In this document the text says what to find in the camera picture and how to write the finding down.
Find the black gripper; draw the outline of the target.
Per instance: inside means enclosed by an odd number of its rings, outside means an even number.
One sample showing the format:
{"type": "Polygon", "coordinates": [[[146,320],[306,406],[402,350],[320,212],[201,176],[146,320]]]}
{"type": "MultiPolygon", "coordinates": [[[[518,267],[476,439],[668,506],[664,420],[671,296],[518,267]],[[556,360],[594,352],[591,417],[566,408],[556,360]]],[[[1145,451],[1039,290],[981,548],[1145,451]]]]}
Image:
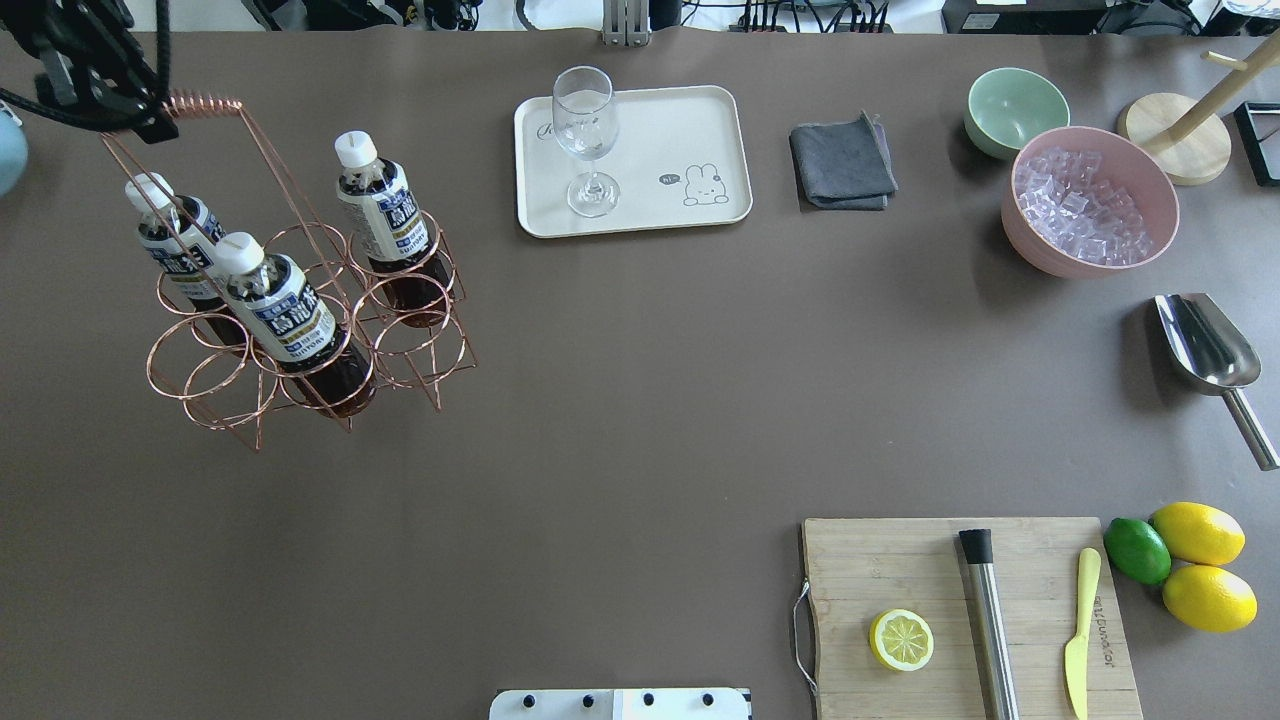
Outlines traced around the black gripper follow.
{"type": "Polygon", "coordinates": [[[123,1],[4,1],[3,28],[44,69],[35,99],[4,90],[3,101],[95,133],[131,131],[146,143],[177,138],[170,4],[157,1],[155,13],[157,64],[150,67],[123,1]]]}

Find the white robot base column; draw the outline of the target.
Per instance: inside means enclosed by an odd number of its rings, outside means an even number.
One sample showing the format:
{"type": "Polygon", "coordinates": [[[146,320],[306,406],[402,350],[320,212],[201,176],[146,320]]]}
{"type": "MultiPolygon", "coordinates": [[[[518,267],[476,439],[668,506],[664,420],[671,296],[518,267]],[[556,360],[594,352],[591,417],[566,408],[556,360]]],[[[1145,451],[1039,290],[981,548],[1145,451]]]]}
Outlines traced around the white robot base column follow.
{"type": "Polygon", "coordinates": [[[489,719],[753,719],[751,694],[731,687],[512,689],[489,719]]]}

